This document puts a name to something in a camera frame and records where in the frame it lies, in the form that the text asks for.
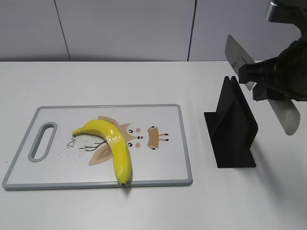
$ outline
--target white cutting board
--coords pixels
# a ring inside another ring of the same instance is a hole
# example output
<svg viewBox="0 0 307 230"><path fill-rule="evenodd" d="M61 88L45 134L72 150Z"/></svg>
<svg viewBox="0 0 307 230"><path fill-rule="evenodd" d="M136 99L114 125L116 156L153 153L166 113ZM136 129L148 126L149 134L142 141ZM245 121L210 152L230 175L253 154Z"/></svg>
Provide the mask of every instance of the white cutting board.
<svg viewBox="0 0 307 230"><path fill-rule="evenodd" d="M121 126L125 138L130 139L127 142L133 177L126 186L192 183L179 105L52 106L37 109L4 178L3 187L7 190L119 187L112 156L107 153L109 157L104 158L101 153L96 153L102 147L106 150L106 143L94 148L103 139L90 135L74 138L71 134L99 116ZM49 122L57 125L50 149L44 159L32 162L29 160L31 147L40 127ZM156 137L157 131L162 135ZM154 146L149 146L150 138Z"/></svg>

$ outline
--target yellow banana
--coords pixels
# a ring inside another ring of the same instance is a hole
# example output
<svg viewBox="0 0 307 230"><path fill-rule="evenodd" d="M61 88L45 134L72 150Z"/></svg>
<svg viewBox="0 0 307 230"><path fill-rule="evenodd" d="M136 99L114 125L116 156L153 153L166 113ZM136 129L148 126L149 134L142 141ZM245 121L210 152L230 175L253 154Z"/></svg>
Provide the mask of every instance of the yellow banana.
<svg viewBox="0 0 307 230"><path fill-rule="evenodd" d="M118 182L124 186L130 178L131 162L127 143L120 131L105 120L89 121L84 127L72 132L73 135L92 134L107 141L113 155L114 171Z"/></svg>

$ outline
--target white tabletop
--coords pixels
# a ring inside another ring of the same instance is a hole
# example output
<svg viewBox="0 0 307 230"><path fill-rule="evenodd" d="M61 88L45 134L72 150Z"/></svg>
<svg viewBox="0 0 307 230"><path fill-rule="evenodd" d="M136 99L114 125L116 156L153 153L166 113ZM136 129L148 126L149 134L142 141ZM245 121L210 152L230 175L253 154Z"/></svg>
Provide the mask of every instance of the white tabletop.
<svg viewBox="0 0 307 230"><path fill-rule="evenodd" d="M203 112L216 109L227 62L0 63L0 177L37 107L180 104L193 184L184 187L5 191L0 228L307 229L307 104L289 137L267 101L242 87L258 122L252 169L218 169Z"/></svg>

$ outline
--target robotic arm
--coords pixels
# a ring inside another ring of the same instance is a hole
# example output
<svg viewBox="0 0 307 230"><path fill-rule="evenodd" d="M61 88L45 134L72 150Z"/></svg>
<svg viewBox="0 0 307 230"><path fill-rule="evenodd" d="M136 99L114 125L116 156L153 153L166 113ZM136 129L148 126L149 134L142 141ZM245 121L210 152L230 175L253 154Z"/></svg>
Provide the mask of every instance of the robotic arm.
<svg viewBox="0 0 307 230"><path fill-rule="evenodd" d="M278 57L245 64L239 70L239 82L256 82L253 99L307 101L307 1L271 0L266 19L291 23L299 28L301 37Z"/></svg>

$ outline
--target black stand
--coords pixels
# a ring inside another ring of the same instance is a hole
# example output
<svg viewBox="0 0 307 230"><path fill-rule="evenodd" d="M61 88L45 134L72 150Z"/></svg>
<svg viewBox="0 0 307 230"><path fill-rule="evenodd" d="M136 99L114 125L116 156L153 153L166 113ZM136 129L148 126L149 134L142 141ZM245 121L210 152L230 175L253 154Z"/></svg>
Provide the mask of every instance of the black stand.
<svg viewBox="0 0 307 230"><path fill-rule="evenodd" d="M235 77L225 77L216 112L204 115L217 167L256 167L249 149L258 125Z"/></svg>

